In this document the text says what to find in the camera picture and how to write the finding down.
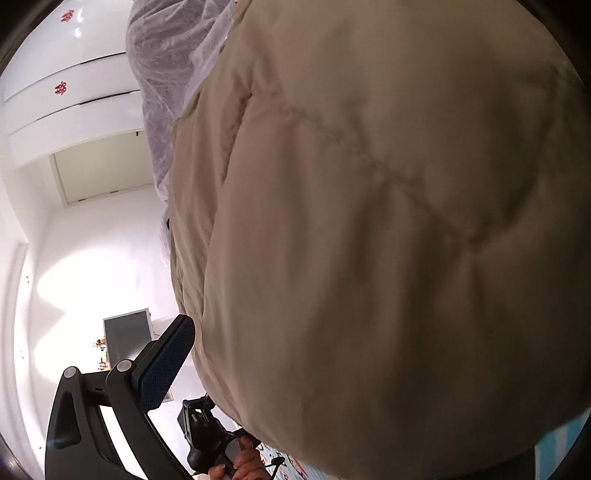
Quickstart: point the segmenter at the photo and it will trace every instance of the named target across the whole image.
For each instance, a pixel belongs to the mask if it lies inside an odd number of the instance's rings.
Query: blue fabric
[[[548,480],[577,440],[589,412],[546,435],[535,447],[535,480]]]

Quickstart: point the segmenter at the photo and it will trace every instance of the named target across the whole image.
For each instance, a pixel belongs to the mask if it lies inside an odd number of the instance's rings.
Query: television
[[[111,368],[122,360],[134,360],[155,338],[148,309],[110,317],[103,322]]]

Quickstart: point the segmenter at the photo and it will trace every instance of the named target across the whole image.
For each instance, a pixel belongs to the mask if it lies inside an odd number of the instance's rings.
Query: black metal bracket
[[[150,480],[190,480],[147,416],[158,408],[195,339],[191,318],[181,315],[135,361],[108,372],[67,368],[51,412],[46,480],[137,480],[127,472],[106,428],[100,406],[112,407],[139,465]]]

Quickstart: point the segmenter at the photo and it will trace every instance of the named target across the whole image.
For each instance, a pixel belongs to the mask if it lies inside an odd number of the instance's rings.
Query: beige puffer jacket
[[[170,216],[208,392],[328,473],[474,471],[591,404],[591,105],[515,0],[240,0]]]

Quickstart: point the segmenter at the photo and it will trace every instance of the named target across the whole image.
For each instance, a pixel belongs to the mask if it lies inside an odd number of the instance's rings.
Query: jacket seam
[[[437,223],[445,228],[448,232],[450,232],[455,238],[459,239],[462,244],[464,244],[469,250],[474,251],[476,249],[476,242],[470,239],[467,235],[465,235],[458,227],[454,226],[454,224],[450,223],[437,209],[431,205],[426,199],[417,196],[413,192],[410,191],[410,186],[406,182],[406,180],[394,171],[386,162],[383,160],[379,160],[374,158],[373,156],[360,151],[359,149],[355,148],[349,142],[347,142],[344,138],[337,135],[335,132],[319,125],[318,123],[314,122],[312,119],[307,117],[303,112],[294,109],[286,102],[280,100],[277,95],[273,95],[267,92],[256,91],[254,94],[251,94],[250,98],[253,96],[260,96],[269,100],[275,106],[282,109],[285,113],[297,117],[299,120],[305,122],[307,125],[315,129],[317,132],[321,133],[325,137],[330,138],[336,144],[340,145],[342,148],[347,150],[349,153],[354,155],[356,158],[362,160],[367,166],[369,167],[378,167],[383,169],[388,175],[392,183],[397,186],[402,194],[404,194],[409,200],[413,203],[418,205],[419,207],[423,208],[431,218],[433,218]]]

